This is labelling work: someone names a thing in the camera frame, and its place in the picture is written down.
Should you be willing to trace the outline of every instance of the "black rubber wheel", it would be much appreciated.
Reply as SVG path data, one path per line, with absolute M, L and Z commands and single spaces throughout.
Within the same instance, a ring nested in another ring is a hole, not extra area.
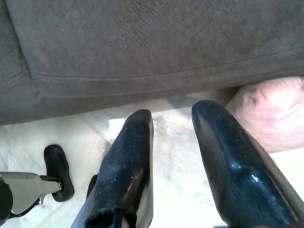
M 44 150 L 44 161 L 47 167 L 47 176 L 60 178 L 62 182 L 62 190 L 52 194 L 54 200 L 65 202 L 72 198 L 75 191 L 63 149 L 59 145 L 47 146 Z

